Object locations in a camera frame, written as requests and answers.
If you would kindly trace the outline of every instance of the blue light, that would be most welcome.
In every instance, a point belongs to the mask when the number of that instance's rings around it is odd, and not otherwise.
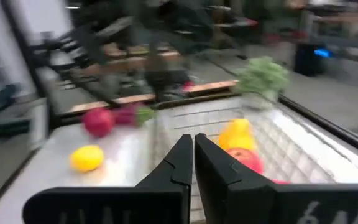
[[[314,54],[318,55],[318,56],[322,56],[324,58],[329,58],[331,57],[331,53],[329,50],[327,49],[316,49],[314,50]]]

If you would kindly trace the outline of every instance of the red apple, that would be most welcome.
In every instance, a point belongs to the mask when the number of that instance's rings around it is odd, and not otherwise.
[[[254,151],[242,148],[234,148],[227,150],[227,153],[233,158],[237,159],[241,164],[252,169],[256,173],[260,175],[263,174],[263,162],[259,159],[259,156]]]
[[[106,108],[95,108],[82,119],[85,129],[94,137],[101,138],[111,132],[115,125],[114,113]]]

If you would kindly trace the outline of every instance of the lettuce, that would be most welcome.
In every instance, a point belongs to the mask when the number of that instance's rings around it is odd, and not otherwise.
[[[239,94],[256,92],[266,95],[272,91],[278,93],[289,82],[289,72],[274,63],[270,57],[253,58],[245,69],[238,73],[238,82],[234,91]]]

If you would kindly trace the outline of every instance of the wire basket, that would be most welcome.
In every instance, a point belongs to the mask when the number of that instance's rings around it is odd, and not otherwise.
[[[258,111],[242,106],[243,101],[231,97],[158,111],[153,133],[155,165],[182,134],[204,133],[214,141],[232,119],[248,119],[267,178],[294,184],[358,183],[357,164],[311,129],[277,107]],[[190,222],[204,219],[193,166]]]

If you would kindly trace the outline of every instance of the metal grid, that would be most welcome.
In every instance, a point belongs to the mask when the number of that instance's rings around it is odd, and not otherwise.
[[[155,165],[183,134],[204,133],[214,141],[223,128],[232,119],[248,119],[252,125],[252,134],[257,142],[257,152],[264,163],[264,176],[269,179],[300,183],[335,183],[340,181],[333,169],[327,166],[320,157],[306,150],[304,144],[294,141],[283,127],[275,122],[275,115],[282,114],[292,123],[299,124],[276,107],[271,110],[252,110],[244,105],[243,98],[232,97],[223,100],[214,100],[187,106],[179,106],[161,110],[155,120]],[[314,139],[320,139],[325,151],[332,151],[342,157],[335,148],[323,141],[305,126],[300,126]],[[350,169],[358,171],[357,166],[348,158],[341,162],[347,163]],[[195,177],[193,166],[193,185],[191,191],[191,222],[204,220],[203,206]]]

